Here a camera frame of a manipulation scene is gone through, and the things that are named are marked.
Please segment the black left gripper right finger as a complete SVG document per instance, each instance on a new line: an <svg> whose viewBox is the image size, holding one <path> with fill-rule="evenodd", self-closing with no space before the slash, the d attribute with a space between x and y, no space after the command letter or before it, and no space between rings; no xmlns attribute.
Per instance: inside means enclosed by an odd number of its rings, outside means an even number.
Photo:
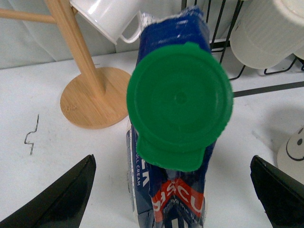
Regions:
<svg viewBox="0 0 304 228"><path fill-rule="evenodd" d="M255 155L250 163L256 195L274 228L304 226L304 185Z"/></svg>

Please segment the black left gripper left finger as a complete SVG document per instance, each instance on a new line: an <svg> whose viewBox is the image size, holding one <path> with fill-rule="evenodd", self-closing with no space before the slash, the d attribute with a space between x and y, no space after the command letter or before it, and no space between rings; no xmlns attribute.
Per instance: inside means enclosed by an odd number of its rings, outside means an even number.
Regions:
<svg viewBox="0 0 304 228"><path fill-rule="evenodd" d="M0 222L2 228L78 228L94 183L88 155L26 205Z"/></svg>

